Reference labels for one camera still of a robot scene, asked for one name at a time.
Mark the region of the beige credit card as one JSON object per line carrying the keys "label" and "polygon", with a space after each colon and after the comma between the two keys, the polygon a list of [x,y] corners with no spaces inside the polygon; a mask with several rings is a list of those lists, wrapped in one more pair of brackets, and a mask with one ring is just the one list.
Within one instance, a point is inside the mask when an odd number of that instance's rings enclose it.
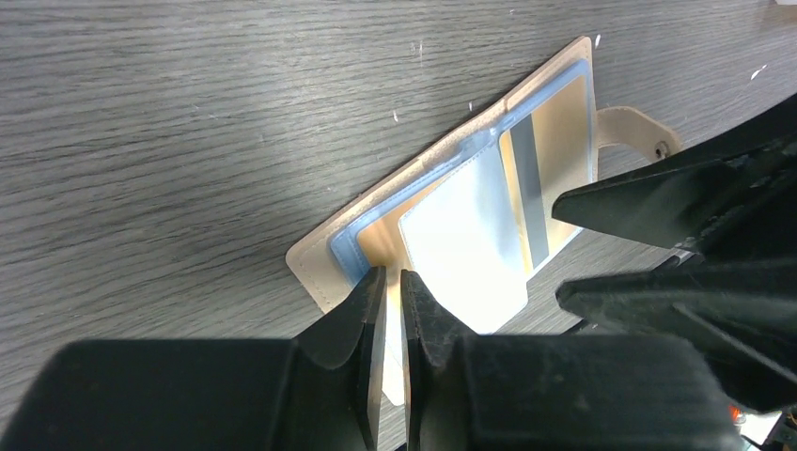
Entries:
{"label": "beige credit card", "polygon": [[518,226],[525,274],[532,277],[582,229],[552,215],[559,195],[593,180],[589,76],[562,72],[508,110],[498,148]]}

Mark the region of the beige leather card holder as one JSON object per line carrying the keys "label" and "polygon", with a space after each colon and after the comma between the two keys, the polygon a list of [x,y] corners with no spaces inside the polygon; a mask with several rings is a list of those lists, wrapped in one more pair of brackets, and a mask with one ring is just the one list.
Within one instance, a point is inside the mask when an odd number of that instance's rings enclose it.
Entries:
{"label": "beige leather card holder", "polygon": [[670,128],[628,106],[598,108],[593,44],[580,37],[508,94],[301,238],[286,261],[323,311],[337,306],[372,266],[387,269],[382,392],[405,400],[400,274],[418,272],[436,300],[468,327],[491,334],[527,304],[524,255],[498,148],[508,110],[562,72],[590,78],[593,180],[602,148],[625,145],[651,162],[678,153]]}

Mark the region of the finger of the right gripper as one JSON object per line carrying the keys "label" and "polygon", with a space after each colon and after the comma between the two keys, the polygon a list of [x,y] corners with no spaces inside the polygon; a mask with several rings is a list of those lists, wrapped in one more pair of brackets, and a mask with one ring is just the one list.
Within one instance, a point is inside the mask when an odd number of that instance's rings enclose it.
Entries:
{"label": "finger of the right gripper", "polygon": [[695,253],[796,245],[796,98],[657,163],[562,194],[555,219]]}
{"label": "finger of the right gripper", "polygon": [[565,311],[627,334],[689,341],[726,394],[754,412],[796,404],[796,261],[682,264],[570,280]]}

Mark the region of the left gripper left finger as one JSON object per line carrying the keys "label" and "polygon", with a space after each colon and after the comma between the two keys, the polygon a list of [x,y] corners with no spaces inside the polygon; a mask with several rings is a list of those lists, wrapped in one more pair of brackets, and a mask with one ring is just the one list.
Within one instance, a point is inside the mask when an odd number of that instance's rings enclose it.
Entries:
{"label": "left gripper left finger", "polygon": [[373,450],[386,270],[293,338],[72,342],[40,371],[5,450]]}

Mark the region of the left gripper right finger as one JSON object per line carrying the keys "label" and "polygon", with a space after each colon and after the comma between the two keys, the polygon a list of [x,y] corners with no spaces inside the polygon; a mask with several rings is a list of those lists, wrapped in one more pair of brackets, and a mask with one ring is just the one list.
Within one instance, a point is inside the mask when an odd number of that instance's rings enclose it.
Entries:
{"label": "left gripper right finger", "polygon": [[410,450],[738,450],[700,354],[670,336],[477,334],[400,276]]}

